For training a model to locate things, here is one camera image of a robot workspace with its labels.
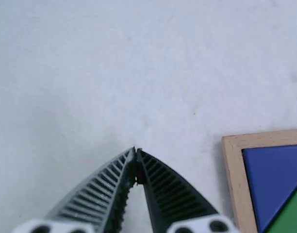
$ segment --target green puzzle piece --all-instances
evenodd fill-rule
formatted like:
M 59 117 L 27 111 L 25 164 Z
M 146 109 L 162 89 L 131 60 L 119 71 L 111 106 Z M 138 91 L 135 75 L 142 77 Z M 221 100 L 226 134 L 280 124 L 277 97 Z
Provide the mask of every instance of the green puzzle piece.
M 278 215 L 267 233 L 297 233 L 297 192 Z

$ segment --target ribbed gripper pad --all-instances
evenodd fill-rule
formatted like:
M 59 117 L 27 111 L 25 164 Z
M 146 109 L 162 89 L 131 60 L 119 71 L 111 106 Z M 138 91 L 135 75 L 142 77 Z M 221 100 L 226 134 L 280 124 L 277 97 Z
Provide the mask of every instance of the ribbed gripper pad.
M 164 233 L 176 221 L 217 213 L 193 186 L 155 157 L 138 150 L 137 166 L 142 167 L 138 183 L 144 185 L 154 232 Z
M 119 232 L 128 192 L 135 182 L 134 166 L 131 148 L 81 182 L 47 218 L 89 222 L 100 233 Z

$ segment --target white surface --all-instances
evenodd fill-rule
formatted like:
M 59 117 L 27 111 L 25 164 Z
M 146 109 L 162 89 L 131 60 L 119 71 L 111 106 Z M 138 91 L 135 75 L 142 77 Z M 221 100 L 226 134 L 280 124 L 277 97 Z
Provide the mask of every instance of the white surface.
M 221 136 L 293 128 L 297 0 L 0 0 L 0 232 L 133 145 L 232 217 Z

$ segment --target white backdrop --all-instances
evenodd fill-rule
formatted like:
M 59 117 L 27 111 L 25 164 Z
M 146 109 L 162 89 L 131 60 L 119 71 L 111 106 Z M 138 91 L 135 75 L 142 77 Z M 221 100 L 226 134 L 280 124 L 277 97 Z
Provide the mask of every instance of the white backdrop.
M 297 0 L 0 0 L 0 233 L 131 146 L 232 217 L 221 137 L 294 128 Z

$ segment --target blue puzzle piece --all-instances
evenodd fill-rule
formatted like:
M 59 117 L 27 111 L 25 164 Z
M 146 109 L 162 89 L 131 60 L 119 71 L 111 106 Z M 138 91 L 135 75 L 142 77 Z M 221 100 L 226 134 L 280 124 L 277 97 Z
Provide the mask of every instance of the blue puzzle piece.
M 259 232 L 297 188 L 297 146 L 243 150 Z

